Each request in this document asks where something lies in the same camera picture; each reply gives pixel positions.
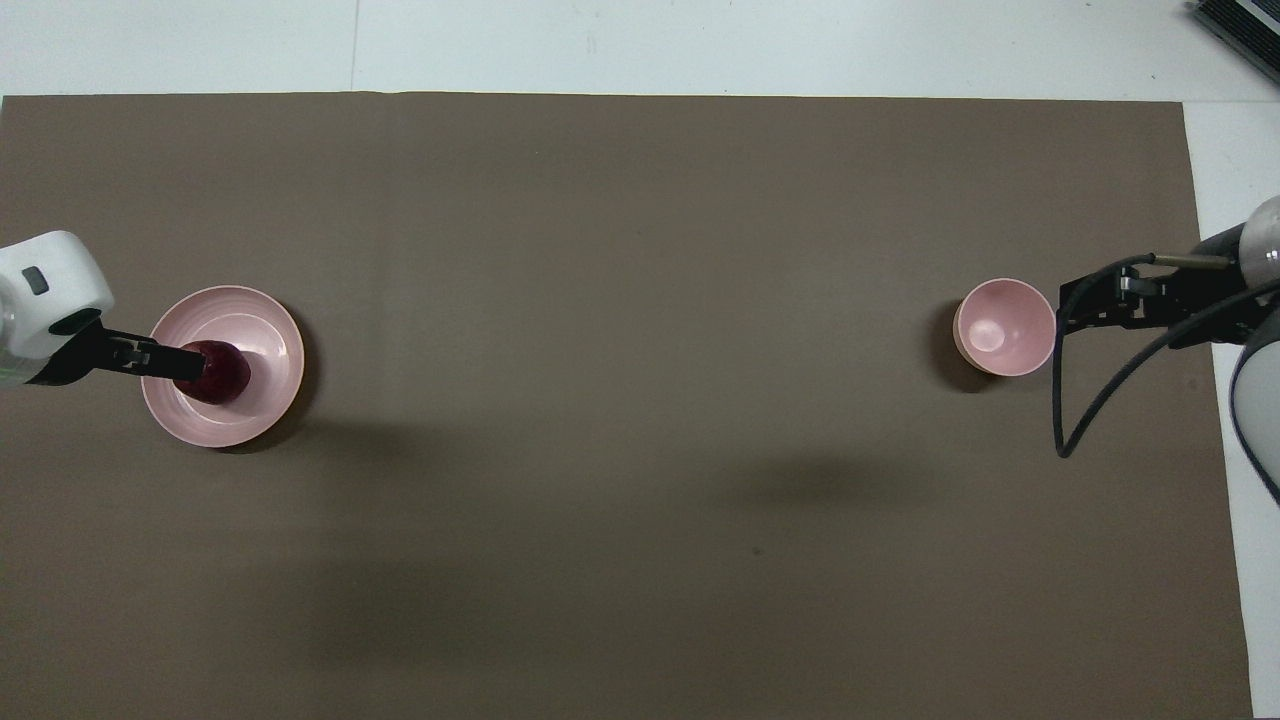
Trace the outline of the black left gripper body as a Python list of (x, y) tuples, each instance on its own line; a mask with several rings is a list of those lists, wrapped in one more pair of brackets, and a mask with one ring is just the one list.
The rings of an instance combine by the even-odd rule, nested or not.
[(47, 332), (63, 345), (26, 384), (68, 386), (93, 370), (141, 375), (151, 359), (143, 345), (151, 340), (106, 328), (101, 314), (86, 307), (54, 322)]

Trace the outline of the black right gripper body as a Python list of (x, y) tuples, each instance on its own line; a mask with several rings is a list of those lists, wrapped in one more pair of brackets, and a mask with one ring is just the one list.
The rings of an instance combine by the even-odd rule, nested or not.
[[(1149, 279), (1155, 292), (1140, 299), (1132, 329), (1167, 329), (1251, 290), (1239, 268), (1178, 269)], [(1202, 320), (1172, 346), (1221, 343), (1243, 346), (1277, 306), (1277, 291), (1243, 300)]]

